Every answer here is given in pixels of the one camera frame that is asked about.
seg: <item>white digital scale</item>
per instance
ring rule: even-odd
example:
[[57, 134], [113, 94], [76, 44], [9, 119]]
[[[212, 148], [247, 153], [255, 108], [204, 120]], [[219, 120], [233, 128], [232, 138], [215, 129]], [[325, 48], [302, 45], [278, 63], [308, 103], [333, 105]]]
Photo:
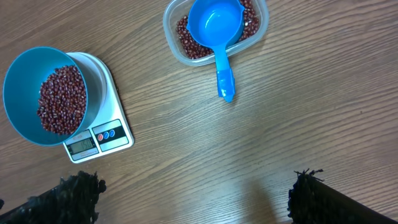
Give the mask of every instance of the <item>white digital scale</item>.
[[67, 54], [97, 74], [101, 80], [103, 96], [98, 114], [88, 129], [63, 143], [70, 160], [77, 164], [131, 147], [134, 138], [107, 66], [87, 53]]

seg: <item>black object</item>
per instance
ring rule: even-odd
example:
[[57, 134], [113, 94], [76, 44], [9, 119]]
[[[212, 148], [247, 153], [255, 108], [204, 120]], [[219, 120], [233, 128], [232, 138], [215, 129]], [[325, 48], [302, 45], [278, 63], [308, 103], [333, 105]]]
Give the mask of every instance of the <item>black object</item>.
[[95, 205], [105, 181], [80, 171], [48, 192], [0, 215], [1, 224], [90, 224], [98, 219]]
[[314, 177], [323, 170], [297, 172], [289, 190], [288, 211], [293, 224], [396, 224], [355, 200], [333, 190]]

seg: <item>measuring cup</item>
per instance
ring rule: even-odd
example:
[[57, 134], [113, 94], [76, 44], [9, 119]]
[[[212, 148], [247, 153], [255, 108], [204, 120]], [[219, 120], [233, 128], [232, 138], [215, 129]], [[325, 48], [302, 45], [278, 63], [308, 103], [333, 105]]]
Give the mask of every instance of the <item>measuring cup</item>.
[[196, 0], [188, 16], [187, 29], [193, 39], [214, 51], [218, 96], [228, 103], [235, 95], [235, 79], [225, 50], [243, 32], [243, 11], [239, 0]]

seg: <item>blue handle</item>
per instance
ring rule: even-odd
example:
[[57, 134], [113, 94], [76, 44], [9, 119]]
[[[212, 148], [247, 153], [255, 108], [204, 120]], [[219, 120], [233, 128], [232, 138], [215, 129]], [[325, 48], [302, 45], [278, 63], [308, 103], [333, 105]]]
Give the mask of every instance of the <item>blue handle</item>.
[[235, 95], [235, 79], [229, 67], [225, 48], [225, 46], [217, 46], [213, 50], [216, 58], [218, 96], [230, 103]]

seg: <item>wood grain surface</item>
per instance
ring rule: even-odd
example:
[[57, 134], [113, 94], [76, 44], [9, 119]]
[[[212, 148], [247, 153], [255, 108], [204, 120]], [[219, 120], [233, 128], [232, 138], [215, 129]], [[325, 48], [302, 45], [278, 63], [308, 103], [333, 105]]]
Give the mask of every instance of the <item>wood grain surface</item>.
[[310, 167], [398, 220], [398, 1], [269, 0], [266, 35], [230, 58], [231, 104], [217, 96], [214, 64], [172, 55], [168, 3], [0, 1], [2, 80], [34, 46], [96, 55], [136, 139], [76, 165], [62, 146], [20, 137], [2, 108], [0, 213], [84, 170], [108, 185], [98, 223], [287, 222], [293, 171]]

